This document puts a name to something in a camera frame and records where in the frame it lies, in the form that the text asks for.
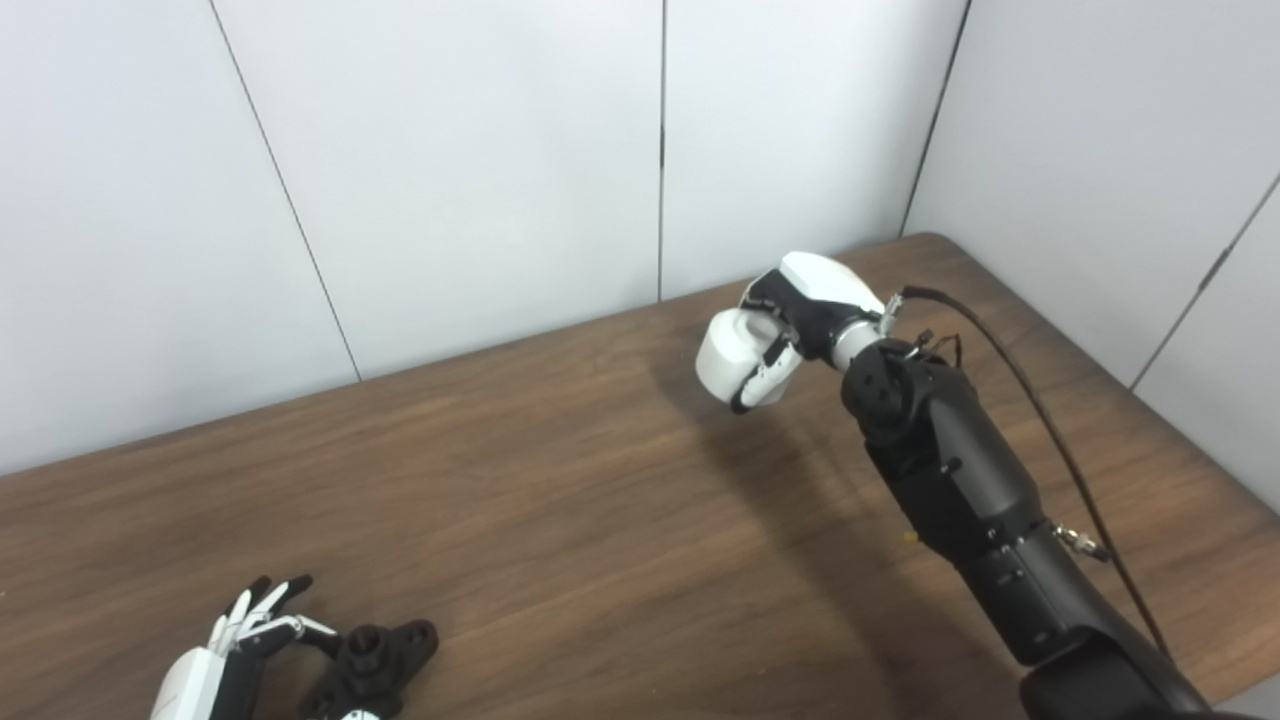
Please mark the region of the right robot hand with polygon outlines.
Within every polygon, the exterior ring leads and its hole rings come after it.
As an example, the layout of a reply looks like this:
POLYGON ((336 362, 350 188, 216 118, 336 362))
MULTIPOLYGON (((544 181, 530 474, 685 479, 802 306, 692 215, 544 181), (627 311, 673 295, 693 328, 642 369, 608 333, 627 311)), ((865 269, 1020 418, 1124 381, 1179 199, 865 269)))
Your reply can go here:
POLYGON ((773 404, 804 363, 849 368, 890 334, 896 307, 883 302, 850 266, 813 252, 788 252, 744 291, 728 331, 745 352, 730 383, 736 414, 773 404))

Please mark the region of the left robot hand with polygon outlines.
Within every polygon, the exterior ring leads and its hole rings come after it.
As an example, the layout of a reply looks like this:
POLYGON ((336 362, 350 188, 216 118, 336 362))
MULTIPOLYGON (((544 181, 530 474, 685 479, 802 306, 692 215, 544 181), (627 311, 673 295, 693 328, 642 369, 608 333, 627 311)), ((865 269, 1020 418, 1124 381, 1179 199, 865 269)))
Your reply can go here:
POLYGON ((151 719, 251 719, 268 661, 291 644, 319 650, 335 662, 344 637, 284 607, 314 583, 308 574, 278 584, 259 577, 212 624, 204 644, 168 669, 151 719))

